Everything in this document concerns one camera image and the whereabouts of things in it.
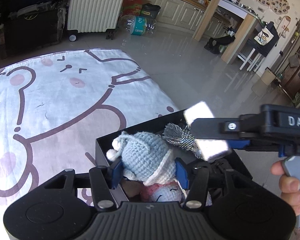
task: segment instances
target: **human hand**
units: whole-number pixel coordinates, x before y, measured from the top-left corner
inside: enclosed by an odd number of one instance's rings
[[[281,162],[272,165],[271,173],[282,175],[279,180],[279,188],[282,191],[281,198],[292,206],[296,216],[300,215],[300,181],[295,177],[286,176]]]

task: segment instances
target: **bed sheet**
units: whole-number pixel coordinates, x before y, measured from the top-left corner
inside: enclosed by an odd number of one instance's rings
[[[64,169],[94,167],[96,138],[176,110],[121,50],[59,52],[0,69],[0,240],[12,202]],[[91,203],[86,190],[80,197]]]

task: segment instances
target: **tiled floor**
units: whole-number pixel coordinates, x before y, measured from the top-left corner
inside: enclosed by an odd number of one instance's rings
[[[75,42],[64,38],[60,44],[24,55],[0,60],[0,67],[26,58],[57,51],[92,48],[122,49],[143,68],[180,109],[206,101],[216,117],[237,117],[257,113],[264,103],[289,104],[277,89],[266,87],[258,76],[239,71],[240,60],[225,64],[186,33],[160,29],[154,36],[133,36],[118,32],[113,41],[104,33],[85,33]],[[269,174],[276,153],[238,151],[254,180],[279,194],[278,179]]]

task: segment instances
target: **black box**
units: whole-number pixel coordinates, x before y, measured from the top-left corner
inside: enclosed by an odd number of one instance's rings
[[[172,114],[167,114],[165,116],[158,117],[156,119],[149,120],[147,122],[143,122],[140,124],[136,124],[134,126],[122,129],[120,131],[110,133],[108,135],[105,135],[103,137],[96,139],[96,166],[99,165],[105,165],[109,166],[109,162],[106,158],[106,152],[109,149],[112,149],[112,141],[117,138],[122,131],[125,131],[129,134],[135,134],[137,132],[147,131],[152,133],[162,133],[165,126],[171,122],[174,124],[186,124],[186,120],[183,116],[182,111],[178,111]],[[228,163],[238,172],[241,174],[249,177],[252,179],[252,176],[246,166],[241,161],[240,157],[236,154],[235,151],[232,151],[231,154],[224,157]],[[118,204],[120,204],[121,201],[128,201],[128,198],[126,197],[125,193],[123,192],[121,186],[117,187],[117,189],[111,191],[114,199],[117,201]]]

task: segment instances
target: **gray tassel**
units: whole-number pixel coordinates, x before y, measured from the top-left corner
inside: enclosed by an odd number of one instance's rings
[[[201,152],[194,140],[194,136],[190,133],[190,127],[188,125],[182,129],[178,125],[168,123],[163,131],[162,138],[183,150],[192,151],[197,158],[201,156]]]

